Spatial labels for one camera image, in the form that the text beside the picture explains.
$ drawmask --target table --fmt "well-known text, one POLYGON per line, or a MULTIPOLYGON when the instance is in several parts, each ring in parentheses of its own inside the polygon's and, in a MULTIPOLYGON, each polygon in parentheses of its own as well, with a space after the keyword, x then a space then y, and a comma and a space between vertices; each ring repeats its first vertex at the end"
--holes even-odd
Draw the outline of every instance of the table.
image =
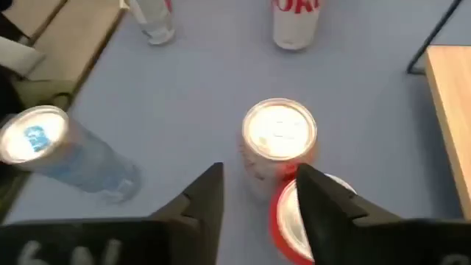
POLYGON ((471 46, 431 46, 427 77, 464 215, 471 218, 471 46))
POLYGON ((126 205, 107 207, 33 176, 7 223, 146 216, 222 161, 219 264, 284 264, 266 203, 247 193, 238 152, 245 113, 276 96, 312 112, 318 169, 401 216, 461 217, 427 81, 403 70, 446 6, 326 1, 315 44, 297 53, 273 44, 268 1, 175 0, 176 39, 163 47, 147 46, 126 15, 70 114, 136 160, 146 185, 126 205), (407 6, 401 15, 392 12, 398 4, 407 6))

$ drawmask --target can top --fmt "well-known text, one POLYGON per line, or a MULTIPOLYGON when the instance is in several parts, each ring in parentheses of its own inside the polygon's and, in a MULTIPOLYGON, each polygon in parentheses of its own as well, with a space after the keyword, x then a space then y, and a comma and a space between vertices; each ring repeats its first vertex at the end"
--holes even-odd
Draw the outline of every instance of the can top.
MULTIPOLYGON (((342 179, 330 174, 326 175, 356 193, 356 191, 342 179)), ((286 240, 288 246, 302 257, 313 261, 311 247, 308 242, 308 237, 306 236, 304 225, 302 224, 300 207, 297 200, 296 180, 292 180, 281 192, 277 203, 276 219, 281 236, 286 240)))
POLYGON ((289 160, 306 153, 315 143, 316 122, 300 103, 267 99, 245 116, 242 135, 248 146, 270 160, 289 160))
POLYGON ((0 160, 15 164, 44 156, 63 139, 67 128, 67 114, 58 107, 27 109, 0 130, 0 160))

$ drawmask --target soda can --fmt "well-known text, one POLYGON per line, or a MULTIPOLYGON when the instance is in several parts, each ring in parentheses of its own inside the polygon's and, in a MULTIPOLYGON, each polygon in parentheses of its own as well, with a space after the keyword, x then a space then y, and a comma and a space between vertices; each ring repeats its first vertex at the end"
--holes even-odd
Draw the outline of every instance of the soda can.
POLYGON ((311 163, 316 136, 314 118, 294 100, 267 99, 252 107, 242 125, 241 154, 255 195, 270 199, 299 163, 311 163))
MULTIPOLYGON (((326 174, 337 183, 356 191, 339 177, 326 174)), ((314 264, 308 237, 302 224, 297 200, 296 180, 279 188, 270 206, 269 229, 273 242, 284 258, 294 264, 314 264)))
POLYGON ((107 202, 123 202, 140 188, 137 166, 58 107, 38 106, 0 130, 0 160, 59 180, 107 202))
POLYGON ((312 43, 319 18, 319 0, 273 0, 273 40, 288 50, 312 43))
POLYGON ((149 37, 149 44, 164 44, 174 37, 170 0, 127 0, 126 4, 149 37))

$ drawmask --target chair leg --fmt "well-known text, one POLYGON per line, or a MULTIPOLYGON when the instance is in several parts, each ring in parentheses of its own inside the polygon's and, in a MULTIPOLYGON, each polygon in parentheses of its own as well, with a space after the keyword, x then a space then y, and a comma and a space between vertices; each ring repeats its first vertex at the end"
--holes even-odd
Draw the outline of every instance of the chair leg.
POLYGON ((424 69, 417 68, 415 64, 421 58, 421 56, 425 53, 425 50, 427 49, 427 47, 430 45, 430 43, 432 43, 433 39, 435 39, 435 37, 439 34, 440 30, 442 30, 443 26, 448 22, 451 15, 455 12, 456 8, 458 8, 458 6, 460 5, 462 1, 463 0, 453 0, 453 3, 451 3, 450 7, 448 7, 447 12, 442 16, 439 23, 435 25, 432 32, 425 39, 422 46, 419 48, 419 50, 417 50, 416 54, 412 57, 412 60, 407 65, 407 74, 422 74, 422 75, 425 74, 424 69))

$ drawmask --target white soda can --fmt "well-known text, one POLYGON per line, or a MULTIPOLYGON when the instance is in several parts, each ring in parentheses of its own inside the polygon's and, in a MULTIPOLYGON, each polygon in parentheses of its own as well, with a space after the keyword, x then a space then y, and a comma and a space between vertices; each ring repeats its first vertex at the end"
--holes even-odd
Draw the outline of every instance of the white soda can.
POLYGON ((164 44, 175 34, 170 0, 126 0, 149 44, 164 44))
POLYGON ((319 18, 319 0, 273 0, 273 40, 289 50, 312 43, 319 18))
POLYGON ((267 99, 252 107, 242 126, 241 153, 247 182, 255 195, 269 199, 299 163, 314 159, 317 127, 300 103, 267 99))

